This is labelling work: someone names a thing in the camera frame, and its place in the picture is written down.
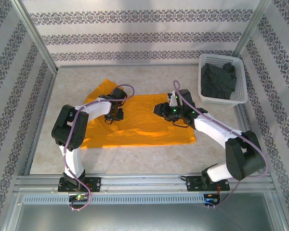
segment laundry basket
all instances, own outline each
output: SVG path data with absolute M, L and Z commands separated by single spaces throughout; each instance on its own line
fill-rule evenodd
M 236 89 L 232 92 L 229 100 L 216 99 L 201 95 L 201 68 L 205 64 L 212 64 L 223 67 L 224 64 L 231 63 L 236 68 Z M 203 103 L 235 106 L 239 103 L 246 103 L 248 99 L 245 71 L 243 61 L 239 58 L 218 54 L 202 54 L 199 57 L 198 94 Z

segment dark clothing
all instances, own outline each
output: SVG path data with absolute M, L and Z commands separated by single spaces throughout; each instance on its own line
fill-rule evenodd
M 229 100 L 236 88 L 236 69 L 231 63 L 223 68 L 205 64 L 201 68 L 201 94 L 206 97 Z

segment yellow t-shirt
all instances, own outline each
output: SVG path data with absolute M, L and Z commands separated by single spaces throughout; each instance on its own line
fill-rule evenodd
M 89 103 L 100 95 L 107 95 L 117 86 L 105 79 L 86 99 Z M 191 127 L 179 128 L 153 113 L 156 104 L 167 101 L 167 94 L 134 95 L 123 108 L 124 119 L 105 123 L 100 116 L 87 125 L 82 148 L 176 145 L 196 142 Z M 185 125 L 182 120 L 176 122 Z

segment metal plate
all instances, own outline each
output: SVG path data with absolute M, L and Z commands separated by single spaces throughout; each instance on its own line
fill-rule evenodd
M 217 186 L 221 187 L 221 191 L 229 191 L 229 182 L 227 180 L 221 180 L 211 185 L 208 188 L 203 188 L 201 176 L 188 176 L 184 177 L 186 179 L 186 187 L 188 192 L 204 192 L 204 191 L 217 191 Z
M 91 192 L 93 193 L 99 193 L 100 188 L 101 188 L 101 180 L 102 178 L 100 177 L 86 177 L 85 178 L 85 184 L 89 186 L 91 189 Z M 64 177 L 61 177 L 59 180 L 59 185 L 58 185 L 58 192 L 59 193 L 74 193 L 74 192 L 79 192 L 77 187 L 73 187 L 71 184 L 67 184 L 64 181 Z

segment wire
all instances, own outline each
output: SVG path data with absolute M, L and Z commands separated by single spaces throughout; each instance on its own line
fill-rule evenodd
M 116 87 L 110 92 L 110 94 L 114 93 L 115 89 L 117 89 L 117 88 L 119 88 L 119 87 L 126 86 L 126 85 L 127 85 L 127 84 L 121 84 L 121 85 L 116 86 Z M 120 107 L 122 107 L 122 106 L 125 104 L 126 97 L 124 98 L 125 100 L 124 100 L 123 104 L 120 105 Z
M 258 175 L 258 176 L 249 176 L 250 178 L 259 178 L 259 177 L 264 177 L 268 172 L 269 172 L 269 160 L 268 157 L 262 152 L 262 150 L 260 148 L 258 148 L 254 143 L 252 143 L 251 141 L 249 141 L 248 139 L 246 139 L 245 137 L 241 136 L 240 134 L 237 134 L 236 132 L 234 132 L 233 130 L 229 129 L 228 127 L 226 127 L 225 125 L 221 124 L 220 122 L 218 122 L 217 120 L 210 118 L 208 116 L 206 116 L 205 114 L 203 114 L 201 111 L 199 111 L 198 109 L 196 109 L 193 105 L 191 105 L 179 92 L 180 90 L 180 83 L 178 80 L 175 80 L 173 82 L 173 86 L 174 86 L 174 90 L 176 91 L 176 93 L 178 94 L 178 96 L 180 97 L 180 99 L 182 101 L 184 101 L 190 108 L 192 108 L 194 111 L 196 111 L 199 115 L 203 116 L 205 119 L 213 122 L 214 124 L 218 125 L 219 127 L 221 127 L 222 129 L 225 129 L 226 131 L 234 134 L 235 136 L 238 136 L 239 138 L 241 138 L 243 141 L 245 141 L 246 143 L 248 143 L 250 146 L 252 146 L 257 152 L 259 152 L 259 154 L 262 156 L 262 158 L 264 159 L 265 162 L 265 171 Z M 236 186 L 233 188 L 233 190 L 230 192 L 230 194 L 228 194 L 228 196 L 223 199 L 219 205 L 223 204 L 226 200 L 229 199 L 229 197 L 234 193 L 234 191 L 237 189 L 237 187 L 239 186 L 240 181 L 237 182 Z
M 220 193 L 221 193 L 221 187 L 220 187 L 220 185 L 218 184 L 217 185 L 217 193 L 216 193 L 216 195 L 220 195 Z
M 174 123 L 174 120 L 172 121 L 172 124 L 179 127 L 179 128 L 188 128 L 189 127 L 188 125 L 187 126 L 177 125 Z
M 118 85 L 116 88 L 123 87 L 123 86 L 127 86 L 127 87 L 130 87 L 130 88 L 132 89 L 132 94 L 131 94 L 129 97 L 125 98 L 125 100 L 129 100 L 130 98 L 132 98 L 132 97 L 134 96 L 134 94 L 135 94 L 135 89 L 134 89 L 133 86 L 131 86 L 131 85 L 129 85 L 129 84 L 121 84 L 121 85 Z M 92 197 L 90 188 L 89 188 L 84 182 L 82 182 L 81 180 L 79 180 L 79 179 L 75 176 L 75 174 L 70 170 L 70 168 L 68 167 L 67 162 L 66 162 L 66 150 L 67 150 L 68 144 L 69 144 L 70 141 L 71 141 L 72 134 L 73 134 L 73 131 L 74 131 L 74 128 L 75 128 L 75 122 L 76 122 L 76 120 L 77 120 L 77 118 L 78 118 L 78 115 L 79 115 L 79 113 L 80 113 L 84 108 L 86 108 L 87 106 L 90 106 L 90 105 L 92 105 L 92 104 L 94 104 L 94 103 L 99 103 L 99 102 L 120 102 L 120 101 L 122 101 L 122 99 L 108 99 L 108 100 L 107 100 L 107 99 L 104 99 L 104 100 L 92 101 L 92 102 L 89 102 L 89 103 L 83 105 L 81 108 L 79 108 L 79 110 L 78 110 L 78 111 L 76 112 L 76 114 L 75 114 L 72 128 L 71 128 L 71 130 L 70 130 L 70 132 L 69 132 L 68 138 L 67 138 L 67 140 L 66 140 L 66 144 L 65 144 L 64 149 L 63 149 L 63 162 L 64 162 L 64 166 L 66 167 L 67 171 L 71 174 L 71 176 L 72 176 L 79 184 L 81 184 L 83 187 L 85 187 L 86 190 L 88 190 L 88 201 L 87 201 L 87 203 L 86 203 L 84 206 L 82 206 L 82 207 L 80 207 L 80 208 L 74 208 L 74 207 L 73 207 L 73 204 L 69 205 L 72 210 L 76 210 L 76 211 L 82 210 L 83 208 L 85 208 L 85 207 L 90 203 L 91 197 Z

